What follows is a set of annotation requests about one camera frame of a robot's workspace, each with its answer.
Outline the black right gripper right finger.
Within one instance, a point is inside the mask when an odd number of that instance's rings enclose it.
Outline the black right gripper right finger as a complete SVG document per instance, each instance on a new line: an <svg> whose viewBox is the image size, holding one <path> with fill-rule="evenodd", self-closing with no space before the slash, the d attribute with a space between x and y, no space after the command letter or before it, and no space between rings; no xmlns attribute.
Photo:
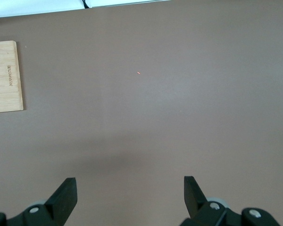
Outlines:
<svg viewBox="0 0 283 226"><path fill-rule="evenodd" d="M189 218L182 226L278 226L267 211L244 208L240 214L218 201L208 201L193 176L184 177L184 202Z"/></svg>

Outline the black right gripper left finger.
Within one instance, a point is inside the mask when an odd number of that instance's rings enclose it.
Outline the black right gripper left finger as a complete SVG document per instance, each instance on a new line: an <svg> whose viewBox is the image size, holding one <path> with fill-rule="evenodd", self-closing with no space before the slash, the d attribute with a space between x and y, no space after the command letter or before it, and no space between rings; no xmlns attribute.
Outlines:
<svg viewBox="0 0 283 226"><path fill-rule="evenodd" d="M0 226L63 226L76 204L76 179L66 178L45 203L34 204L10 219L0 212Z"/></svg>

